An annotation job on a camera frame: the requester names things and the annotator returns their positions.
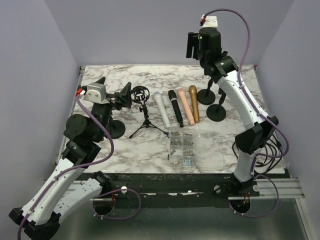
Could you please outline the gold microphone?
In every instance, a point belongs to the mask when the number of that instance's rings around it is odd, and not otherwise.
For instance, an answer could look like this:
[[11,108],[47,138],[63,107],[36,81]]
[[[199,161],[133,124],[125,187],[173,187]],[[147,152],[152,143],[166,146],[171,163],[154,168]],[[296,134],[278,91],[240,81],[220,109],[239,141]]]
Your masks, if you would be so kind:
[[197,88],[195,85],[190,85],[188,91],[190,94],[194,121],[195,123],[199,123],[200,115],[199,115],[199,107],[198,107],[198,99],[197,99],[197,93],[198,93]]

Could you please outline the white microphone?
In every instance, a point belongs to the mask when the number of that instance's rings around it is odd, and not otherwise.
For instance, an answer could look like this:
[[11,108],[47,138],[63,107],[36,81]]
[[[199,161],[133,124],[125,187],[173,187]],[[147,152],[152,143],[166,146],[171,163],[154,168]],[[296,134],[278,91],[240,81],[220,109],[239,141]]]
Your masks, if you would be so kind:
[[156,91],[153,93],[153,98],[158,106],[158,109],[159,109],[160,115],[162,117],[162,121],[164,123],[164,126],[167,129],[170,128],[171,124],[170,124],[170,120],[168,118],[168,115],[166,113],[166,109],[165,109],[163,99],[162,99],[162,94],[159,91]]

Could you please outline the black tripod mic stand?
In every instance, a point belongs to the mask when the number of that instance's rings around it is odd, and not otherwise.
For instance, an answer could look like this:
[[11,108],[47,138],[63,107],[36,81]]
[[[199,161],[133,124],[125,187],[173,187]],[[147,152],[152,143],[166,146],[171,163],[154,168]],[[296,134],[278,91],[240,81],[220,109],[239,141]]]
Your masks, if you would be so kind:
[[148,115],[148,108],[146,106],[147,100],[150,98],[150,91],[147,87],[138,85],[134,87],[131,92],[131,100],[135,104],[140,104],[141,106],[139,107],[139,111],[143,113],[144,115],[144,121],[143,124],[135,131],[133,132],[130,136],[129,139],[132,139],[134,135],[141,129],[148,129],[148,128],[153,128],[161,131],[163,134],[165,134],[169,138],[169,133],[160,129],[159,127],[155,126],[154,124],[151,123]]

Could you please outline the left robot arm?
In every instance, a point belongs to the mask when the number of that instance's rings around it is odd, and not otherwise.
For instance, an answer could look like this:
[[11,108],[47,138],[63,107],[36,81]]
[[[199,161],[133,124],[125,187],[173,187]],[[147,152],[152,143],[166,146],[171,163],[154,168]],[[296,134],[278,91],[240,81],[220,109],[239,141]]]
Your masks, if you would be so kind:
[[121,91],[108,93],[105,80],[102,77],[78,87],[75,101],[86,114],[72,114],[67,119],[63,134],[68,142],[54,171],[27,204],[9,213],[19,226],[18,239],[25,233],[32,240],[49,240],[72,211],[96,195],[104,198],[110,194],[111,180],[99,171],[81,189],[65,195],[89,166],[113,155],[113,140],[126,131],[123,122],[112,118],[112,112],[131,108],[132,84],[128,82]]

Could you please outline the pink microphone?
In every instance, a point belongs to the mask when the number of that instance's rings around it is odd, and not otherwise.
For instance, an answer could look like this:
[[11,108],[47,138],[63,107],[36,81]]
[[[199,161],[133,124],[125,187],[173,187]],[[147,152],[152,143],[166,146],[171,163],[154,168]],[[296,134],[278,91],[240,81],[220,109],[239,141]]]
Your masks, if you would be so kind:
[[195,125],[195,119],[193,117],[190,105],[187,100],[186,91],[183,88],[179,88],[177,90],[177,94],[182,102],[182,105],[183,105],[183,108],[184,108],[184,111],[185,111],[185,114],[186,114],[186,117],[188,119],[189,124],[191,126]]

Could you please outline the black microphone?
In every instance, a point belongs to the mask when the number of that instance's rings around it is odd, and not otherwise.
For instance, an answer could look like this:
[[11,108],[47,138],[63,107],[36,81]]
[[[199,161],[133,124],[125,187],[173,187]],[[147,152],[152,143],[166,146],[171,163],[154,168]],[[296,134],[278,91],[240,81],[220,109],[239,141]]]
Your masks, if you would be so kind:
[[182,117],[181,110],[180,110],[180,107],[178,104],[176,92],[173,89],[168,91],[168,98],[169,98],[171,105],[173,107],[173,111],[174,111],[176,120],[177,120],[179,126],[181,128],[183,128],[184,127],[183,117]]

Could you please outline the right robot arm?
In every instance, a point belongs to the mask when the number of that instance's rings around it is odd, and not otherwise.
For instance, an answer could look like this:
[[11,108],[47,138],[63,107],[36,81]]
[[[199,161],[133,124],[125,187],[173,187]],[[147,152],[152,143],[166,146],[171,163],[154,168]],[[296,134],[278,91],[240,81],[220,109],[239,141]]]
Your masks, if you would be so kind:
[[188,33],[186,57],[199,61],[204,74],[226,94],[242,120],[245,131],[235,136],[239,155],[232,175],[236,180],[230,183],[230,191],[241,196],[253,178],[256,155],[274,133],[279,120],[276,116],[270,117],[245,86],[240,68],[222,50],[221,34],[215,27]]

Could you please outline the round base mic stand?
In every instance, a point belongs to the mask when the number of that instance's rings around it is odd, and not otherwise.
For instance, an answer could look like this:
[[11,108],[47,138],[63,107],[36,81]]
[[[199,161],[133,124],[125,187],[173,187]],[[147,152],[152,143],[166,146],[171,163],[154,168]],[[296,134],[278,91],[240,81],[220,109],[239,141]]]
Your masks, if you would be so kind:
[[207,88],[206,89],[201,89],[198,93],[197,93],[197,100],[200,104],[202,105],[211,105],[215,102],[216,99],[216,95],[215,93],[211,90],[211,87],[213,85],[214,81],[213,78],[211,78],[208,81],[207,84]]
[[220,95],[218,104],[212,104],[206,110],[207,117],[214,122],[223,121],[227,115],[227,112],[223,107],[227,95],[221,88],[219,88],[218,94]]

